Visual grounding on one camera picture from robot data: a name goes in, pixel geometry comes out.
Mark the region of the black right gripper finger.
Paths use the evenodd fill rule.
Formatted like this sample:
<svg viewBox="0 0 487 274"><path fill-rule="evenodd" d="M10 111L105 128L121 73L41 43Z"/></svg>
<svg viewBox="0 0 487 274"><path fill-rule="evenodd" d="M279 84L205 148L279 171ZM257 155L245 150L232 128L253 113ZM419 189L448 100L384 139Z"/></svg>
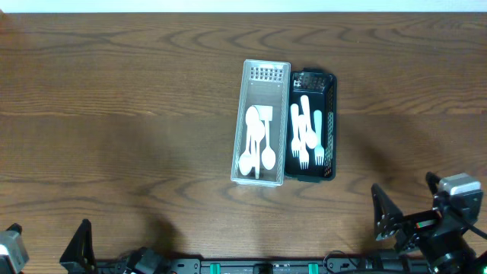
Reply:
<svg viewBox="0 0 487 274"><path fill-rule="evenodd" d="M438 186L441 181L441 178L437 174L429 171L425 175L425 180L431 194L435 196L438 193Z"/></svg>
<svg viewBox="0 0 487 274"><path fill-rule="evenodd" d="M374 236L377 241L392 237L403 222L403 213L378 184L371 187L374 204Z"/></svg>

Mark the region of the pink plastic spoon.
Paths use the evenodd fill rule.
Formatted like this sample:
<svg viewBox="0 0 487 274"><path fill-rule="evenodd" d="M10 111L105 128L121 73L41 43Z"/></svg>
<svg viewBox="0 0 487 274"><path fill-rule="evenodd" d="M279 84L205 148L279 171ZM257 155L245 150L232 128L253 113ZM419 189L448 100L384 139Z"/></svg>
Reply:
<svg viewBox="0 0 487 274"><path fill-rule="evenodd" d="M314 149L317 146L317 134L311 126L309 97L302 95L300 101L306 125L305 142L310 149Z"/></svg>

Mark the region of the white plastic spoon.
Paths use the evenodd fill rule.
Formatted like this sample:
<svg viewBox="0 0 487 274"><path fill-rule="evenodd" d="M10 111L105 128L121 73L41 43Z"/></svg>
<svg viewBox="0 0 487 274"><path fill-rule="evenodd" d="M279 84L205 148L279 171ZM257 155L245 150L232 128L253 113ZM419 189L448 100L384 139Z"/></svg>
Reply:
<svg viewBox="0 0 487 274"><path fill-rule="evenodd" d="M271 170L275 166L275 152L270 146L270 130L269 130L269 121L264 121L265 125L265 137L266 137L266 147L262 152L262 163L265 169Z"/></svg>
<svg viewBox="0 0 487 274"><path fill-rule="evenodd" d="M246 147L250 153L253 153L253 134L256 124L259 122L258 110L251 106L246 111L245 122L247 125L247 140Z"/></svg>
<svg viewBox="0 0 487 274"><path fill-rule="evenodd" d="M255 178L259 179L260 174L260 142L265 135L265 126L261 121L257 122L253 130L253 138L255 142Z"/></svg>
<svg viewBox="0 0 487 274"><path fill-rule="evenodd" d="M253 156L250 152L251 147L251 133L247 132L245 150L239 158L239 170L243 176L247 176L253 168L252 160Z"/></svg>

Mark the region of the pale pink plastic fork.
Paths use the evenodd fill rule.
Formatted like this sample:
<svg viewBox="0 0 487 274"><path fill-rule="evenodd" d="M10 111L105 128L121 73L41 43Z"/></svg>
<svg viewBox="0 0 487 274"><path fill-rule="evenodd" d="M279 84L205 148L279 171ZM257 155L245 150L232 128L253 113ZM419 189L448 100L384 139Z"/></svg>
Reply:
<svg viewBox="0 0 487 274"><path fill-rule="evenodd" d="M304 115L298 116L298 132L300 139L299 161L300 169L306 170L309 166L309 154L306 149L306 122Z"/></svg>

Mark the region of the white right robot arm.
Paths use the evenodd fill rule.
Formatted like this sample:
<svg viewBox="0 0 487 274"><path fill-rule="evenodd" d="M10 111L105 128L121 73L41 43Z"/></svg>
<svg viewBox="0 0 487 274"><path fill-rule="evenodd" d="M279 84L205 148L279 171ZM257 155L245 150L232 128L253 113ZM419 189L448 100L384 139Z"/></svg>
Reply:
<svg viewBox="0 0 487 274"><path fill-rule="evenodd" d="M431 209L404 215L378 185L371 187L374 236L378 241L395 237L399 255L420 251L430 273L484 273L486 255L477 256L463 238L468 231L486 238L475 227L484 192L481 183L466 173L439 177L428 172Z"/></svg>

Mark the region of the mint green plastic fork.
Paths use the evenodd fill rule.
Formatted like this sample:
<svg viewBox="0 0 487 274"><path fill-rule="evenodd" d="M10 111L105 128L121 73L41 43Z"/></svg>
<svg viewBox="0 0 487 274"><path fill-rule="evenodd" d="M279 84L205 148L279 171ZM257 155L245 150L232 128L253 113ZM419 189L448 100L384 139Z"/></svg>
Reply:
<svg viewBox="0 0 487 274"><path fill-rule="evenodd" d="M315 164L322 166L324 162L324 147L322 146L323 114L320 110L314 111L314 126L317 136L317 145L314 149Z"/></svg>

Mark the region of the white plastic fork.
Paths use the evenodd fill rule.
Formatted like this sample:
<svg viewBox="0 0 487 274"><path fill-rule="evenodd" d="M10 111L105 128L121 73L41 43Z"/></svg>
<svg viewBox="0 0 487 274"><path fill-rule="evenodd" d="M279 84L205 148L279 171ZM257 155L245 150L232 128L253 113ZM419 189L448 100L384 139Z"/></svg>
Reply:
<svg viewBox="0 0 487 274"><path fill-rule="evenodd" d="M291 126L292 126L292 133L293 133L293 137L291 140L291 150L292 150L293 157L298 158L299 151L300 151L300 139L299 139L299 123L298 123L299 108L297 104L292 104L290 106L290 113L291 113Z"/></svg>

